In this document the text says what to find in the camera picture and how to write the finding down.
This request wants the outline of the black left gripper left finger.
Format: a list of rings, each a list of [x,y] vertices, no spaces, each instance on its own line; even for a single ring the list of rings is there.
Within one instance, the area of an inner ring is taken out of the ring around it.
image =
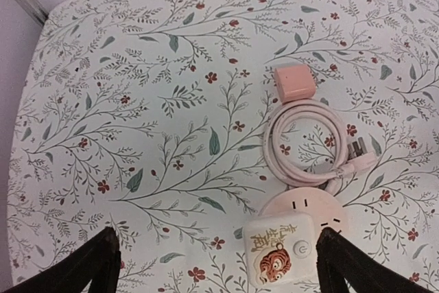
[[[119,239],[106,227],[49,269],[8,292],[116,292],[121,266]]]

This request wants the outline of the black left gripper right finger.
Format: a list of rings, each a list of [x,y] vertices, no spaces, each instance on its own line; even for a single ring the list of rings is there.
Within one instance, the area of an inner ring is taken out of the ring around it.
[[[316,244],[321,292],[428,292],[381,265],[330,227]]]

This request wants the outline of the round pink socket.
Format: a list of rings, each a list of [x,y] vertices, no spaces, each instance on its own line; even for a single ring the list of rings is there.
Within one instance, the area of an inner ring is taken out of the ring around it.
[[[312,217],[316,237],[326,227],[332,228],[340,235],[348,235],[348,216],[341,203],[325,190],[315,187],[299,187],[284,191],[261,209],[259,215],[279,215],[282,213],[301,212]]]

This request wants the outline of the white cube socket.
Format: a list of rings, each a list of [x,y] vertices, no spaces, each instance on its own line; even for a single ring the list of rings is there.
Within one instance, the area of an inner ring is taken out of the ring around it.
[[[316,233],[301,212],[263,216],[242,229],[247,274],[256,288],[306,281],[317,276]]]

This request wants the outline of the small pink plug adapter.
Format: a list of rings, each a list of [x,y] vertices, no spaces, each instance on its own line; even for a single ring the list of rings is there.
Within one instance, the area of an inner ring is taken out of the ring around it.
[[[277,67],[274,81],[282,104],[312,98],[316,83],[308,65]]]

